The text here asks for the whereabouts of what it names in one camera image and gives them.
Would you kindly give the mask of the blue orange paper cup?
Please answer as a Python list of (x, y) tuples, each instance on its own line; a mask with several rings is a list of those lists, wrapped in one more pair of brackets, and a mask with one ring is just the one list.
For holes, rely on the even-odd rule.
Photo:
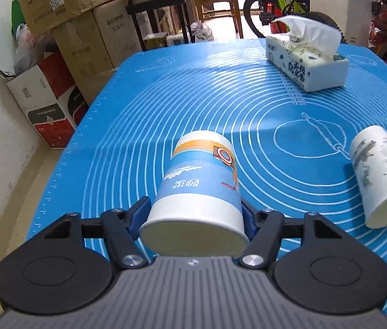
[(240, 256), (248, 246), (230, 141), (194, 131), (177, 142), (140, 240), (161, 256)]

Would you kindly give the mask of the white grey patterned paper cup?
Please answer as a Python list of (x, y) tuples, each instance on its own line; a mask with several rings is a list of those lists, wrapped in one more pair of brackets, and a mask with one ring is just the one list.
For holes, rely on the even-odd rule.
[(361, 194), (365, 225), (387, 226), (387, 132), (380, 126), (360, 131), (350, 145), (350, 159)]

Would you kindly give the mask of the white red black box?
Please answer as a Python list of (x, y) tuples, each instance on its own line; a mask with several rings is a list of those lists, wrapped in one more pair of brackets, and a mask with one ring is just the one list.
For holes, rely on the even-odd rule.
[(60, 52), (24, 73), (0, 70), (24, 116), (52, 149), (64, 149), (89, 106)]

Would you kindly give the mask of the white tissue box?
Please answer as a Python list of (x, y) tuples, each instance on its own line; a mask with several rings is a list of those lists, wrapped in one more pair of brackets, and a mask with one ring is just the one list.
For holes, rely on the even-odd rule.
[(286, 32), (265, 38), (266, 59), (306, 92), (342, 87), (350, 62), (338, 48), (342, 34), (336, 27), (302, 16), (276, 18)]

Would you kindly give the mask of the tall brown cardboard box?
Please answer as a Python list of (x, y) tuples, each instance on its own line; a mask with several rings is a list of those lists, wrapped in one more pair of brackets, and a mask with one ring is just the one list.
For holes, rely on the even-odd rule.
[(91, 104), (119, 66), (141, 47), (128, 0), (113, 0), (52, 30), (79, 90)]

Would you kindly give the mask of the green children's bicycle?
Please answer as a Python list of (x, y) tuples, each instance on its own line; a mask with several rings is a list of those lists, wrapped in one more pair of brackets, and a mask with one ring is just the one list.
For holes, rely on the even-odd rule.
[(263, 26), (270, 27), (272, 33), (285, 33), (287, 27), (282, 22), (275, 20), (282, 16), (297, 15), (317, 22), (324, 23), (336, 29), (340, 27), (325, 13), (313, 11), (310, 8), (310, 0), (245, 0), (243, 4), (243, 15), (248, 26), (258, 38), (264, 34), (258, 30), (252, 20), (252, 12), (256, 11)]

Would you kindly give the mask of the wooden chair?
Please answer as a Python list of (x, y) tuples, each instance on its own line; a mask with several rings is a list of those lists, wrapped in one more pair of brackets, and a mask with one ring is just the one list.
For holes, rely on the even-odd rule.
[(200, 22), (218, 18), (231, 18), (236, 36), (244, 38), (239, 0), (193, 0)]

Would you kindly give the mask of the plastic bag by wall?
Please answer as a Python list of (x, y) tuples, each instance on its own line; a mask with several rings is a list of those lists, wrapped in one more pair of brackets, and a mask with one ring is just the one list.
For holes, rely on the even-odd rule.
[(15, 75), (24, 73), (57, 50), (51, 32), (34, 36), (26, 24), (16, 29), (16, 52), (13, 60)]

